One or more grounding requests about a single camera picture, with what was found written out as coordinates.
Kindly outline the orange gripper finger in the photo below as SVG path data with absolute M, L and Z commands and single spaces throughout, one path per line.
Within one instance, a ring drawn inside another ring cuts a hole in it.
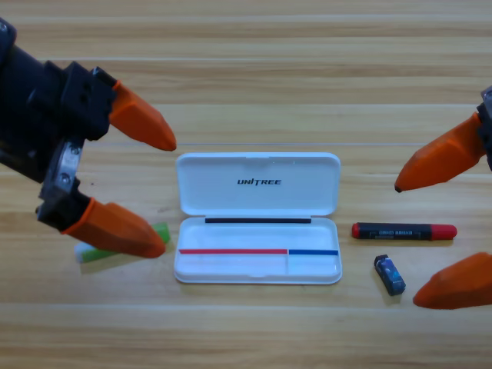
M 75 190 L 45 200 L 38 220 L 95 248 L 143 258 L 157 258 L 165 242 L 143 218 L 116 203 L 102 204 Z
M 413 302 L 437 310 L 491 305 L 491 254 L 476 253 L 438 271 Z

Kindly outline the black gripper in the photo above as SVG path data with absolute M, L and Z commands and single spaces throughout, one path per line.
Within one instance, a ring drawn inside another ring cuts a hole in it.
M 492 170 L 492 87 L 480 93 L 483 102 L 466 121 L 417 150 L 401 169 L 397 192 L 449 181 L 487 156 Z
M 26 178 L 44 181 L 60 141 L 97 141 L 110 126 L 162 151 L 177 148 L 161 112 L 99 67 L 62 69 L 17 46 L 1 62 L 1 163 Z

